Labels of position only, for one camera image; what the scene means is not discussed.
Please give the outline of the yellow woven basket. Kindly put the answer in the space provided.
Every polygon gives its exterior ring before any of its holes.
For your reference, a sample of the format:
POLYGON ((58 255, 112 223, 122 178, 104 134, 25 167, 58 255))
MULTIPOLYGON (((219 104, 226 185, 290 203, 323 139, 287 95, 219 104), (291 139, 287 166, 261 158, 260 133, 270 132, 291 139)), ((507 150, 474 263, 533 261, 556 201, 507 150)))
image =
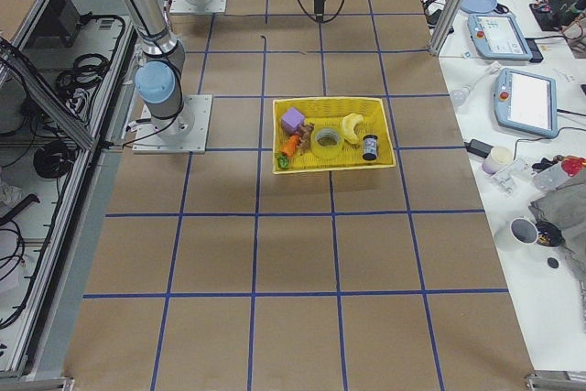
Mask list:
POLYGON ((388 132, 383 101, 371 97, 311 97, 280 99, 273 101, 273 153, 272 167, 275 174, 317 172, 325 170, 348 170, 361 168, 389 168, 396 164, 395 153, 388 132), (288 169, 277 167, 276 153, 287 142, 288 135, 281 128, 280 118, 290 107, 297 108, 305 115, 304 125, 313 123, 315 129, 332 127, 341 135, 341 121, 351 113, 362 114, 364 121, 356 127, 359 136, 357 145, 351 145, 343 139, 340 155, 334 159, 324 160, 315 157, 310 149, 301 155, 297 149, 288 169), (362 158, 363 137, 369 134, 378 136, 378 158, 365 161, 362 158))

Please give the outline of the purple foam cube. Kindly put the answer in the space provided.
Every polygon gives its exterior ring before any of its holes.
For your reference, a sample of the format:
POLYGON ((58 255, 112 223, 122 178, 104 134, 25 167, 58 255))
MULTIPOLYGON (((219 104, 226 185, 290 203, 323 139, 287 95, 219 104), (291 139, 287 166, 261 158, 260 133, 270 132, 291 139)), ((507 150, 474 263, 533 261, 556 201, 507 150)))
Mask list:
POLYGON ((288 135, 293 135, 304 125, 305 115, 295 107, 290 107, 280 118, 281 128, 288 135))

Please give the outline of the pale banana slice toy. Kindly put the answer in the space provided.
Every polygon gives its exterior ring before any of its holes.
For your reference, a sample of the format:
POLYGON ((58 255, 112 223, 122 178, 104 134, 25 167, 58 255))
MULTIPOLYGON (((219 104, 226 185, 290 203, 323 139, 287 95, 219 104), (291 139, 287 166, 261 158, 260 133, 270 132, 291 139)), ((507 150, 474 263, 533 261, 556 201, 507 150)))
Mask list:
POLYGON ((343 117, 341 121, 342 136, 346 142, 351 145, 357 145, 359 136, 356 133, 356 127, 364 121, 362 114, 351 113, 343 117))

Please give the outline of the brown toy lion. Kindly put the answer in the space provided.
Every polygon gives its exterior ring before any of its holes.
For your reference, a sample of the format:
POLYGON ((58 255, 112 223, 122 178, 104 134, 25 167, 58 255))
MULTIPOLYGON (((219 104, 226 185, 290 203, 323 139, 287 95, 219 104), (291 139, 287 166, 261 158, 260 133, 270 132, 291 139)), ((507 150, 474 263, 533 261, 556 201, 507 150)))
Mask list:
POLYGON ((311 144, 311 134, 315 129, 315 125, 313 123, 308 123, 306 125, 301 125, 296 134, 299 135, 299 144, 298 149, 300 154, 303 155, 307 153, 310 149, 311 144))

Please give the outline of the light blue plate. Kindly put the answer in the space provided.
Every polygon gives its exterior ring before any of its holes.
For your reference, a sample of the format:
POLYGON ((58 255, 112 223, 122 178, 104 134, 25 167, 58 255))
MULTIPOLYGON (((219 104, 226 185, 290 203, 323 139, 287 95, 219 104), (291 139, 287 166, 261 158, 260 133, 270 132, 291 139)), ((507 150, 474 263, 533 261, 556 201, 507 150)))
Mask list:
POLYGON ((462 0, 460 10, 468 14, 489 14, 497 5, 497 0, 462 0))

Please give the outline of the small black-capped bottle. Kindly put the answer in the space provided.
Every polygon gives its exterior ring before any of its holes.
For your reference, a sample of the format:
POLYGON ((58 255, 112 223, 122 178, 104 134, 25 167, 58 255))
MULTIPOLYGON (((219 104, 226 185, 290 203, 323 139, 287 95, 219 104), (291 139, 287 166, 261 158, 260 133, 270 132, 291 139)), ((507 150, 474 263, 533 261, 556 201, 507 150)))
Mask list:
POLYGON ((369 134, 363 137, 362 158, 365 161, 375 161, 378 158, 378 136, 369 134))

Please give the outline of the orange toy carrot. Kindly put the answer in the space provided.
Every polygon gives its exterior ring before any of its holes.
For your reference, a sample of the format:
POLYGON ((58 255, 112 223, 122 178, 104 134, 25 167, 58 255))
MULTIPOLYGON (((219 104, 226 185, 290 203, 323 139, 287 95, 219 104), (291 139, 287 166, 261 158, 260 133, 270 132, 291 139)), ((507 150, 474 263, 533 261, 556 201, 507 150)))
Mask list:
POLYGON ((294 134, 289 137, 287 142, 276 153, 277 167, 279 169, 288 169, 290 161, 295 155, 301 142, 301 136, 294 134))

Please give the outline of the teach pendant far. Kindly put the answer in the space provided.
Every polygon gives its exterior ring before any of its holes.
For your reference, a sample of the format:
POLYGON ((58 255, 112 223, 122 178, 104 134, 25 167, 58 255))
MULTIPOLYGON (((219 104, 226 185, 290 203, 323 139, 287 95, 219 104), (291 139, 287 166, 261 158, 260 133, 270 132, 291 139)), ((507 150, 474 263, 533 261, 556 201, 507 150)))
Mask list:
POLYGON ((512 15, 470 14, 467 26, 478 54, 487 60, 530 61, 532 51, 512 15))

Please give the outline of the teach pendant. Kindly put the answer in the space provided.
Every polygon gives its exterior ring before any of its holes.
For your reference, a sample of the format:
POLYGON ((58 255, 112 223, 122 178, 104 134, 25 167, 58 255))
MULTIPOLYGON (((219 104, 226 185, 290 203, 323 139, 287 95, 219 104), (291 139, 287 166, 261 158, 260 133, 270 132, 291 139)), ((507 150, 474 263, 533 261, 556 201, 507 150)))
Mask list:
POLYGON ((487 60, 530 61, 532 51, 512 15, 470 14, 467 26, 478 54, 487 60))
POLYGON ((558 132, 557 84, 552 78, 504 68, 494 84, 497 124, 545 138, 558 132))

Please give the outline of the black power adapter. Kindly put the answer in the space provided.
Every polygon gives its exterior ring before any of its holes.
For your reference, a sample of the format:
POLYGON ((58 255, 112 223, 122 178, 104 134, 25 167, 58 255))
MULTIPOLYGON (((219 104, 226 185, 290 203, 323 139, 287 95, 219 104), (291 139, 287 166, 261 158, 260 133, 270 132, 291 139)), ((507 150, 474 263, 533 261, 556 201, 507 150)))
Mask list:
POLYGON ((477 157, 487 158, 490 155, 493 146, 486 144, 477 139, 471 139, 464 143, 465 149, 468 153, 473 154, 477 157))

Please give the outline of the teach pendant near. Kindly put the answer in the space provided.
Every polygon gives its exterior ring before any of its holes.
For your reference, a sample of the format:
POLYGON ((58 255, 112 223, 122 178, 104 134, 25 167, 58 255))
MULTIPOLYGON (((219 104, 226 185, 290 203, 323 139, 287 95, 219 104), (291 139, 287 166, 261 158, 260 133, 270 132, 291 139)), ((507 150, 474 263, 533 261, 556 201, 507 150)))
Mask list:
POLYGON ((504 68, 494 84, 497 124, 545 138, 558 132, 557 84, 552 78, 504 68))

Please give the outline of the white lidded jar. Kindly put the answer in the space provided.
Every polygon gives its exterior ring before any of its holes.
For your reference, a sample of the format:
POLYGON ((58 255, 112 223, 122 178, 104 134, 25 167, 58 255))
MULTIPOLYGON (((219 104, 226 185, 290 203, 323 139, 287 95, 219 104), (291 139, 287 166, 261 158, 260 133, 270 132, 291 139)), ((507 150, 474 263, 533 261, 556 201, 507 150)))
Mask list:
POLYGON ((497 171, 511 164, 513 161, 513 152, 507 147, 492 147, 488 156, 482 163, 482 169, 485 173, 492 175, 497 171))

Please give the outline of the white mug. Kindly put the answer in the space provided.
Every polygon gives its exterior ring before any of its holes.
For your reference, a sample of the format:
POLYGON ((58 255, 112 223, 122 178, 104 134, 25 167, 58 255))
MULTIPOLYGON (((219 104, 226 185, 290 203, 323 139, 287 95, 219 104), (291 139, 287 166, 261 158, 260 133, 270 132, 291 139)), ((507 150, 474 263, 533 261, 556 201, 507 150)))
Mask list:
POLYGON ((494 242, 502 251, 519 251, 536 244, 538 237, 539 231, 532 221, 516 217, 496 232, 494 242))

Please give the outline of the grey cloth bag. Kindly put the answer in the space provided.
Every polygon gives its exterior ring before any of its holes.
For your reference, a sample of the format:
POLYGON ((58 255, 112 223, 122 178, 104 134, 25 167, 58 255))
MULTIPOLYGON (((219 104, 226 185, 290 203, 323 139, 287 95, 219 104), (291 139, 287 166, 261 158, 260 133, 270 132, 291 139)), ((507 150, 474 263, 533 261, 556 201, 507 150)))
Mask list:
POLYGON ((532 201, 539 232, 537 243, 559 247, 572 269, 585 275, 585 183, 576 183, 554 190, 532 201))

